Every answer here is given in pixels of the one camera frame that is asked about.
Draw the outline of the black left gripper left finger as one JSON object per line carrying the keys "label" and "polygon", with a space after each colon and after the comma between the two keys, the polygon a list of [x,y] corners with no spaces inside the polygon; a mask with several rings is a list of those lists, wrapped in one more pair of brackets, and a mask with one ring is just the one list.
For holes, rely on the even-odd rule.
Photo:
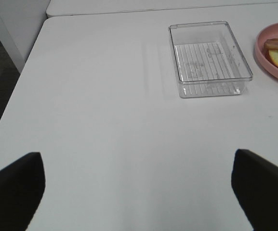
{"label": "black left gripper left finger", "polygon": [[45,191],[40,153],[28,153],[0,170],[0,231],[25,231]]}

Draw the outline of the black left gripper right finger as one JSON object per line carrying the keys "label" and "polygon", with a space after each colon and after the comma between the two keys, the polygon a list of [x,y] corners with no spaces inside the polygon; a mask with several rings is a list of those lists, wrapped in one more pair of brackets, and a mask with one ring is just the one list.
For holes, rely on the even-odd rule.
{"label": "black left gripper right finger", "polygon": [[255,231],[278,231],[278,166],[246,149],[235,152],[231,187]]}

